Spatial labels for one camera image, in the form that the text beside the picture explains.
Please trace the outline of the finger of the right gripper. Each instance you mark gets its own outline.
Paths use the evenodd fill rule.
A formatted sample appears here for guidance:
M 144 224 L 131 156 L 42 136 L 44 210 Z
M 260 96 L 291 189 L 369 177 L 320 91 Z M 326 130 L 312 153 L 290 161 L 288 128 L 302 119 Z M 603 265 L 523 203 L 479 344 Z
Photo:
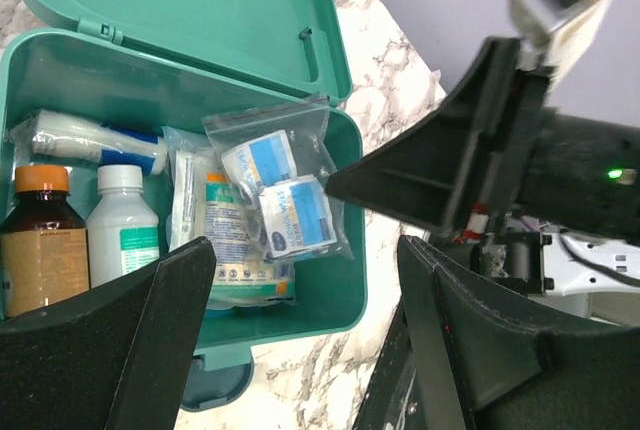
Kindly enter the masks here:
M 486 38 L 435 110 L 331 175 L 326 193 L 440 236 L 460 230 L 479 139 L 506 102 L 520 51 L 518 38 Z

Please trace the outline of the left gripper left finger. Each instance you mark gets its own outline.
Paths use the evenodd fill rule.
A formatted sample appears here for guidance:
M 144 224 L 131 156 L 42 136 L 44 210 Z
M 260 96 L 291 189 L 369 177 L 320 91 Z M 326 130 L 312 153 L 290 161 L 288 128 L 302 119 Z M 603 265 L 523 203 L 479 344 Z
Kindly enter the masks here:
M 2 428 L 173 428 L 215 265 L 199 237 L 2 323 Z

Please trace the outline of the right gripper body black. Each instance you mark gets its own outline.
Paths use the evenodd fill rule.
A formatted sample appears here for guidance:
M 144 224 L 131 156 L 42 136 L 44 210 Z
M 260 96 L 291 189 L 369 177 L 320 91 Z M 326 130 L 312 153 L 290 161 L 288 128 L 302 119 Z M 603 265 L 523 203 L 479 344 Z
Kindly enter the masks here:
M 482 241 L 501 230 L 542 127 L 548 86 L 545 69 L 483 65 L 470 68 L 449 96 L 451 239 Z

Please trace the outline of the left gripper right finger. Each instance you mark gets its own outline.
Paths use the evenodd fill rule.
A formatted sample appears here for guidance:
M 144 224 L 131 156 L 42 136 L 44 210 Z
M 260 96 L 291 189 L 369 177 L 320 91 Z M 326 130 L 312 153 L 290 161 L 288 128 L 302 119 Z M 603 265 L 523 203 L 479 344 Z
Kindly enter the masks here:
M 402 296 L 358 429 L 635 429 L 639 331 L 576 317 L 430 244 L 397 245 Z

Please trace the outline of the white bottle green label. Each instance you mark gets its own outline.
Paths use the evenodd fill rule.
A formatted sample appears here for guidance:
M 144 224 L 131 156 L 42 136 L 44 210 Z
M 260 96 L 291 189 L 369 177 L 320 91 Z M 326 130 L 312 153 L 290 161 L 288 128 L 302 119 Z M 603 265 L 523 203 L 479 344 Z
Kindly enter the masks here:
M 87 224 L 90 285 L 95 288 L 157 260 L 159 218 L 144 200 L 142 170 L 98 168 L 100 200 Z

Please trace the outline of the brown iodine bottle orange cap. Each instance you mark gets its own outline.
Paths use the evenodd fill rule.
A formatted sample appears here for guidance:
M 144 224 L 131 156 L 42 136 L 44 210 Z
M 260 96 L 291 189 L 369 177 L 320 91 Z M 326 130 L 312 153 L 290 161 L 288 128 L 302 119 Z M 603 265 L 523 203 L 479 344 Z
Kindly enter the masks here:
M 85 221 L 68 203 L 69 172 L 58 165 L 15 170 L 15 207 L 1 224 L 7 319 L 89 290 Z

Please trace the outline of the small blue white box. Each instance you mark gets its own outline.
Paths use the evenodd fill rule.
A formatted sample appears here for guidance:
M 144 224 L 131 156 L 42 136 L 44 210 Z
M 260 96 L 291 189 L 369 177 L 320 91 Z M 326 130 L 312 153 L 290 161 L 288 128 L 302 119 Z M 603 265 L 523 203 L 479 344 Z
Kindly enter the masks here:
M 202 124 L 264 261 L 353 255 L 344 206 L 325 186 L 336 165 L 324 139 L 327 98 L 206 116 Z

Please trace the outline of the green orange bandage box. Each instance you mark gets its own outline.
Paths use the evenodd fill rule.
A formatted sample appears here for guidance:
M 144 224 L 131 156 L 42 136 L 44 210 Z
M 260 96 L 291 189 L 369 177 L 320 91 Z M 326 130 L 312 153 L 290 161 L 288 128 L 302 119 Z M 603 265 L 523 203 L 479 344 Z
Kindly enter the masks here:
M 170 248 L 204 237 L 216 256 L 207 308 L 222 311 L 292 304 L 296 299 L 294 267 L 263 260 L 262 251 L 250 238 L 245 206 L 215 154 L 204 148 L 179 149 L 171 170 Z

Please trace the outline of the small bottle blue cap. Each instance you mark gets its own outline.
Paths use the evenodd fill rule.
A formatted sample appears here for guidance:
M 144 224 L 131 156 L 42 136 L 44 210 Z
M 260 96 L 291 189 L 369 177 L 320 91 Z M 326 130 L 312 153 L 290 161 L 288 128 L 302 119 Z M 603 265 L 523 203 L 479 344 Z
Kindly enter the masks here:
M 134 165 L 144 175 L 164 172 L 168 147 L 162 137 L 41 110 L 32 124 L 34 153 L 104 165 Z

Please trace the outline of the green medicine box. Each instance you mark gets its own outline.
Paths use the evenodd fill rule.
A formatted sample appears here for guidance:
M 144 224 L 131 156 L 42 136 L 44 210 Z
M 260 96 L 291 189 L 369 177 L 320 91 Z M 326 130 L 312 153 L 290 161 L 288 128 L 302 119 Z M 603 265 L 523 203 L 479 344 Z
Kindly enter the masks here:
M 352 81 L 334 0 L 23 0 L 49 27 L 14 38 L 1 60 L 1 134 L 54 109 L 151 133 L 202 132 L 201 118 L 322 94 L 325 145 L 338 168 L 362 155 L 356 123 L 335 108 Z M 296 264 L 296 304 L 206 318 L 182 400 L 199 412 L 236 400 L 251 347 L 349 330 L 367 301 L 363 210 L 347 205 L 353 258 Z

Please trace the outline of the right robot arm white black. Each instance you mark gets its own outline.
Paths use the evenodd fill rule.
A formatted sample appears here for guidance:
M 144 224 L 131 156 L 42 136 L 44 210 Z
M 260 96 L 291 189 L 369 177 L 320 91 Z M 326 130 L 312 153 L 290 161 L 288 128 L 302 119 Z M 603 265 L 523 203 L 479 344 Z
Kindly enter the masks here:
M 639 132 L 546 103 L 552 70 L 489 37 L 439 107 L 333 174 L 327 193 L 423 228 L 526 295 L 639 287 Z

